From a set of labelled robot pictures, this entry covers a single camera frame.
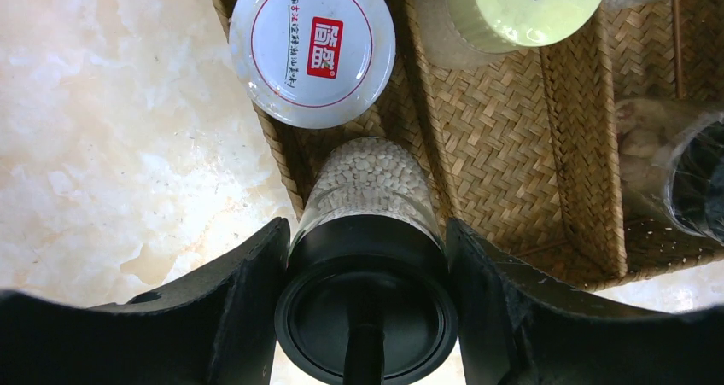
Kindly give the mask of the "white lid brown sauce jar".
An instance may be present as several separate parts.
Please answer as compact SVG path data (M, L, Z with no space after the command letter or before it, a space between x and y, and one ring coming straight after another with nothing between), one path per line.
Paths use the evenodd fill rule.
M390 79L396 37L384 0L237 0L231 60L272 118L325 129L359 117Z

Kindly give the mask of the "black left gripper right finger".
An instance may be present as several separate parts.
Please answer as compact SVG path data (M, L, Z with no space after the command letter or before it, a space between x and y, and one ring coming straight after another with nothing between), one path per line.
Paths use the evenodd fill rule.
M469 384L720 384L723 308L655 312L590 294L447 222Z

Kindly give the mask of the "yellow cap clear bottle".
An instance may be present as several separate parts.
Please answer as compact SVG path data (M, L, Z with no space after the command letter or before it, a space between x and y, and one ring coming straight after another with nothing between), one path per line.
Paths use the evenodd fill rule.
M428 62L474 69L577 32L602 0L413 0Z

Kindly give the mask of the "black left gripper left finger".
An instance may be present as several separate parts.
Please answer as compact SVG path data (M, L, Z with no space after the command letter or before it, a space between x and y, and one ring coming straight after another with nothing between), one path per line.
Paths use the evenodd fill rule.
M1 293L4 384L267 384L289 223L125 304Z

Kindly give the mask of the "black lid pepper shaker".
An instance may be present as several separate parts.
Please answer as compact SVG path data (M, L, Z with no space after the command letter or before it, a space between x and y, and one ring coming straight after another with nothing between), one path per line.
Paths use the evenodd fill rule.
M722 242L722 102L628 97L615 108L624 207Z

